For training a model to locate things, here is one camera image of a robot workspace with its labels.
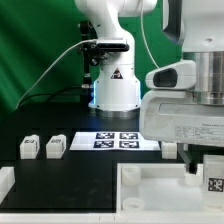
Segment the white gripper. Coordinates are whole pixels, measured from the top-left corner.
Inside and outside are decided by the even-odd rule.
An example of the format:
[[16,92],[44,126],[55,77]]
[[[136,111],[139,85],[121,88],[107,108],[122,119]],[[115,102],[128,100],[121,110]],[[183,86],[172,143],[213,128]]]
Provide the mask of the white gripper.
[[178,143],[186,172],[196,174],[187,144],[224,147],[224,107],[196,104],[188,91],[151,90],[142,99],[139,131],[147,140]]

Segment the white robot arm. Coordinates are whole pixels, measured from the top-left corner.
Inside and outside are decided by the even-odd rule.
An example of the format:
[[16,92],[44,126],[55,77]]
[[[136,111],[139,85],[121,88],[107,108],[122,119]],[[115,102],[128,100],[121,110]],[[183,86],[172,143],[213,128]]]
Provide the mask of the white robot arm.
[[118,19],[142,16],[157,0],[74,0],[95,28],[100,64],[89,107],[102,116],[137,111],[147,140],[224,147],[224,0],[163,0],[163,32],[182,46],[180,61],[149,72],[140,94],[135,40]]

